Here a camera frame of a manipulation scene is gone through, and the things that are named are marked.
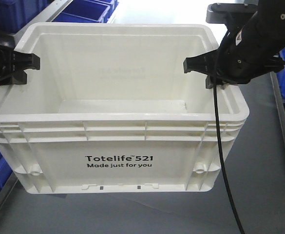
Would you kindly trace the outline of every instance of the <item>gray table surface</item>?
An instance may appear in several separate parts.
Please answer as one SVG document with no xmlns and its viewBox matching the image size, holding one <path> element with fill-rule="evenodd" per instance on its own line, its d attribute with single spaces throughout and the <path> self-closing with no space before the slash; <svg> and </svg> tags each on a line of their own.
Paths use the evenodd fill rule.
<svg viewBox="0 0 285 234">
<path fill-rule="evenodd" d="M 143 11 L 124 15 L 128 7 L 115 22 L 143 21 Z M 285 147 L 270 75 L 240 87 L 250 115 L 226 160 L 232 193 L 246 233 L 285 234 Z M 31 195 L 18 183 L 0 211 L 0 234 L 53 233 L 239 232 L 221 175 L 206 193 Z"/>
</svg>

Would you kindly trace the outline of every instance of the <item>black wire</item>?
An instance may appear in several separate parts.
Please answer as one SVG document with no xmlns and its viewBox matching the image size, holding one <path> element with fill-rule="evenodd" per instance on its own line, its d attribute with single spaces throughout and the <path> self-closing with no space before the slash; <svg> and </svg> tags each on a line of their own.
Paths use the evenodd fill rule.
<svg viewBox="0 0 285 234">
<path fill-rule="evenodd" d="M 221 171 L 222 175 L 224 178 L 225 186 L 226 186 L 226 191 L 228 194 L 228 198 L 230 201 L 231 209 L 234 214 L 234 218 L 236 221 L 236 224 L 238 225 L 238 228 L 240 230 L 241 234 L 245 234 L 242 223 L 240 221 L 238 212 L 236 210 L 234 200 L 232 197 L 231 189 L 229 186 L 229 181 L 226 173 L 226 168 L 225 168 L 225 161 L 224 161 L 224 156 L 223 156 L 223 150 L 222 150 L 222 143 L 221 143 L 221 136 L 220 136 L 220 122 L 219 122 L 219 112 L 218 112 L 218 101 L 217 101 L 217 67 L 218 67 L 218 59 L 219 59 L 219 54 L 221 53 L 222 50 L 222 43 L 220 44 L 218 48 L 218 53 L 216 56 L 215 60 L 215 67 L 214 67 L 214 75 L 213 75 L 213 96 L 214 96 L 214 107 L 215 107 L 215 119 L 216 119 L 216 132 L 217 132 L 217 142 L 218 142 L 218 151 L 219 151 L 219 158 L 220 158 L 220 164 L 221 164 Z"/>
</svg>

